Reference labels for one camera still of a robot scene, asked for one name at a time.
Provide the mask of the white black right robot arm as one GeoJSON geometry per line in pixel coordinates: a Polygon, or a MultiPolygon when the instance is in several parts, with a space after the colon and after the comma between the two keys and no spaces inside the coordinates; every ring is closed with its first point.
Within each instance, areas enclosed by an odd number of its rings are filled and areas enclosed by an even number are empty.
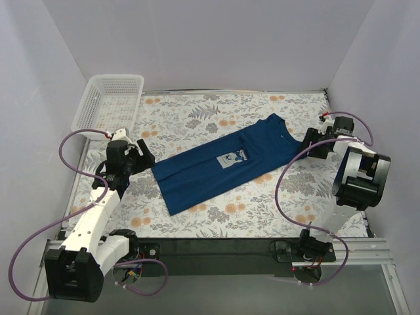
{"type": "Polygon", "coordinates": [[[320,116],[322,126],[309,128],[299,150],[312,158],[326,159],[336,153],[342,157],[332,184],[329,206],[299,235],[295,252],[305,261],[321,259],[333,251],[333,237],[359,211],[376,207],[383,196],[391,159],[369,149],[355,136],[355,115],[336,112],[320,116]]]}

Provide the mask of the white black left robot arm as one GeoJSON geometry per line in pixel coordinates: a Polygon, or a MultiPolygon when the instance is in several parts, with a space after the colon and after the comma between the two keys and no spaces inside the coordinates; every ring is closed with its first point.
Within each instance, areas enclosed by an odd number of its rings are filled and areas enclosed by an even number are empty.
{"type": "Polygon", "coordinates": [[[45,255],[45,271],[49,296],[95,302],[102,291],[104,277],[121,259],[135,261],[140,247],[135,233],[124,229],[104,237],[110,215],[120,203],[131,176],[150,169],[155,157],[144,140],[111,140],[106,147],[106,160],[95,171],[90,202],[59,249],[45,255]]]}

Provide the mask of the blue printed t-shirt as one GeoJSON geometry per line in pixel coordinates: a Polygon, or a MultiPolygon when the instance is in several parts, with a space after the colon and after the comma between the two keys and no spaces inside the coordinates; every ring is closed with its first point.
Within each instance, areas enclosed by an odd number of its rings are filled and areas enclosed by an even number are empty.
{"type": "Polygon", "coordinates": [[[152,172],[170,215],[288,164],[301,142],[276,114],[156,163],[152,172]]]}

